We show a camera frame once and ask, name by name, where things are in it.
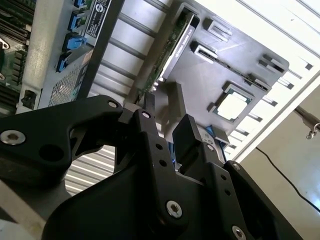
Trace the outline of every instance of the black metal bracket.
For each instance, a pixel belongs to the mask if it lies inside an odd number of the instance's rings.
[[[25,141],[0,141],[0,178],[30,186],[61,182],[73,160],[103,146],[97,143],[102,132],[114,146],[122,112],[118,102],[101,95],[1,118],[0,133],[18,131]]]
[[[37,193],[49,203],[54,191],[39,189],[54,189],[79,156],[115,146],[114,174],[63,202],[43,240],[301,239],[241,166],[223,165],[217,149],[202,142],[193,117],[182,119],[173,139],[180,173],[149,111],[91,97],[0,118],[0,178],[19,184],[27,201]]]

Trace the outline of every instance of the black plastic part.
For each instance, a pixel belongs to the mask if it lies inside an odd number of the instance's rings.
[[[242,166],[227,161],[224,169],[230,174],[247,229],[254,239],[302,240]]]
[[[190,222],[180,236],[175,236],[174,232],[155,233],[150,227],[154,209],[146,198],[148,182],[142,182],[143,178],[135,165],[67,200],[48,219],[42,240],[212,239],[215,225],[211,222],[213,216],[208,213],[211,204],[200,182],[176,176],[180,197],[185,202],[182,214],[187,212]]]
[[[21,99],[22,106],[28,109],[34,110],[36,97],[37,97],[37,94],[35,94],[33,91],[25,90],[24,97]]]
[[[110,3],[77,99],[85,99],[89,94],[124,2],[125,0],[112,0]]]
[[[118,107],[109,106],[109,101]],[[0,142],[0,178],[32,186],[60,182],[72,160],[103,146],[97,144],[101,132],[108,136],[108,143],[113,144],[114,130],[102,127],[112,128],[121,113],[118,102],[100,95],[0,118],[0,133],[16,130],[26,137],[24,143],[14,146]],[[73,138],[76,142],[71,148]]]

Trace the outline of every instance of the pcie slot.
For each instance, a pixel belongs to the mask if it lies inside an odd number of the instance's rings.
[[[28,31],[18,28],[2,19],[0,19],[0,33],[23,45],[27,44],[29,36]]]
[[[12,0],[1,0],[0,9],[26,24],[32,25],[34,14],[22,9]]]
[[[26,5],[24,5],[23,3],[21,3],[18,0],[6,0],[7,2],[15,5],[17,8],[20,8],[22,11],[25,11],[26,13],[30,14],[30,15],[34,15],[35,11],[29,7],[27,7]]]

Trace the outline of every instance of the cable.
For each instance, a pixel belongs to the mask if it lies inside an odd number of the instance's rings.
[[[260,148],[256,147],[256,149],[262,153],[267,159],[268,161],[271,163],[271,165],[281,174],[281,176],[293,187],[293,189],[296,191],[296,193],[299,195],[300,198],[302,198],[303,200],[305,200],[311,207],[313,207],[315,210],[317,210],[318,213],[320,213],[320,209],[314,205],[311,201],[309,201],[307,198],[305,198],[304,196],[301,195],[301,193],[299,192],[299,190],[297,189],[297,187],[289,180],[289,178],[287,178],[282,171],[280,171],[279,168],[277,168],[277,166],[271,161],[270,157],[264,152],[262,151]]]

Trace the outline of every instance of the green circuit board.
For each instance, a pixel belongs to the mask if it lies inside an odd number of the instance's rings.
[[[10,45],[1,52],[0,73],[4,79],[0,79],[0,85],[20,92],[27,57],[25,46],[1,34],[0,38]]]

